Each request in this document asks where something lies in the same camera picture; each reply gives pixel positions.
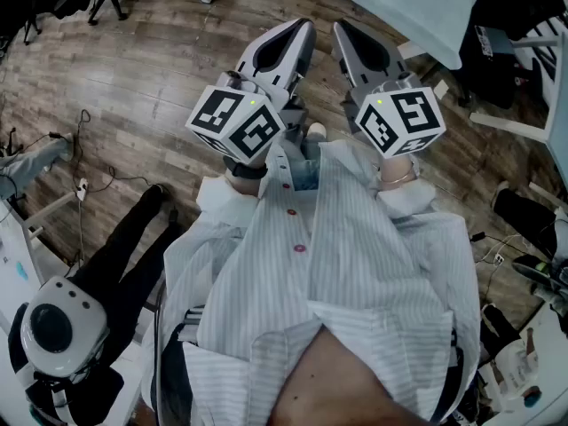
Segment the wooden floor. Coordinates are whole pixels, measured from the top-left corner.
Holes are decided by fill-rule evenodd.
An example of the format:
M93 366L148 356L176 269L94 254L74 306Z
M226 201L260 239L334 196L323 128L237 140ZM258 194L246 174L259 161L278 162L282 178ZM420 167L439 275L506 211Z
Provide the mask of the wooden floor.
M219 156L185 129L185 121L203 88L215 83L222 71L234 69L250 41L281 22L299 17L314 21L317 50L299 92L310 120L323 122L330 138L344 137L347 130L340 108L347 83L330 56L333 22L350 17L395 43L405 41L349 0L215 0L212 5L197 0L122 0L122 5L130 15L122 22L107 3L96 27L87 25L87 14L80 12L64 20L42 17L43 33L28 47L20 33L0 66L1 136L4 139L15 127L26 144L49 130L75 131L85 108L92 120L82 128L84 158L79 172L90 180L91 189L107 184L110 166L119 177L144 176L166 183L188 225L199 214L195 198L201 179L216 175L223 166ZM419 75L431 64L429 56L409 62ZM442 76L451 86L441 103L448 131L421 153L423 175L438 187L437 206L463 215L470 234L511 235L514 231L490 210L494 188L506 178L530 195L526 187L535 180L557 193L560 180L552 159L544 146L470 123L469 111L456 104L454 81L448 73ZM431 84L440 77L434 76ZM543 123L541 111L524 98L520 103L507 115ZM488 105L476 106L499 113ZM70 164L61 163L39 177L26 191L25 209L33 213L69 191L71 172ZM88 196L83 212L86 256L104 243L145 189L141 180L116 180L104 192ZM162 212L152 222L133 260L164 228L165 220ZM79 248L76 204L52 216L45 229L49 243L71 259ZM525 249L518 238L511 243ZM476 259L493 244L488 239L474 244ZM521 325L539 301L509 268L517 252L505 248L502 254L508 262L495 273L487 298ZM493 266L482 263L477 268L484 299Z

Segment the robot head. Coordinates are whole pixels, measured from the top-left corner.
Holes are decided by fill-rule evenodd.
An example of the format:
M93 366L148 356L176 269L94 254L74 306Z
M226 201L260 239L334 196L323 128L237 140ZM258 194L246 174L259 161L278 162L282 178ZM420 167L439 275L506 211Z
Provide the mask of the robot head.
M29 304L20 338L29 362L58 379L73 376L107 336L103 306L60 276L47 281Z

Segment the black pants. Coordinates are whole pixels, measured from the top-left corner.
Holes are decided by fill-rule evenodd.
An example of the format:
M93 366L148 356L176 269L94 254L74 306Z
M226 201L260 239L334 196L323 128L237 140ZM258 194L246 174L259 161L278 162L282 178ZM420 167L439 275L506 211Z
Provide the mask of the black pants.
M491 359L494 359L506 345L521 339L518 331L505 319L503 313L492 304L483 310L483 316L485 318L481 318L481 342ZM487 326L486 320L497 334Z
M544 205L504 189L493 210L544 254L552 258L556 253L556 215Z
M110 330L99 364L110 366L134 336L138 316L163 270L163 253L180 235L180 226L171 223L136 266L122 274L146 226L160 211L162 190L150 187L116 226L104 247L72 278L77 287L105 308Z

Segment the blue object on table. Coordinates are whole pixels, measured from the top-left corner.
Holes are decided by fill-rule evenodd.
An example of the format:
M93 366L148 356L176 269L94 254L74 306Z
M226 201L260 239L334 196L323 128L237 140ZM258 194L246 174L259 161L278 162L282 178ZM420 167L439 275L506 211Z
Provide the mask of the blue object on table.
M16 264L16 268L18 269L18 275L23 279L23 280L28 280L28 274L26 273L26 270L24 270L24 267L22 266L22 264L20 262L18 262Z

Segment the person wearing striped shirt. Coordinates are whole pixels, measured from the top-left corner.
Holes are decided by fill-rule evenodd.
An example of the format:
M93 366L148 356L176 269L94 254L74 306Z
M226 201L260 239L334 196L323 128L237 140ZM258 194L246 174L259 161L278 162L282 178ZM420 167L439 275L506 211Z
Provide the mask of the person wearing striped shirt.
M272 144L262 180L203 179L200 217L164 256L164 404L186 407L179 424L428 424L457 342L461 373L439 421L479 360L465 222L434 210L409 156L377 172L321 125L300 138ZM155 406L153 330L143 346Z

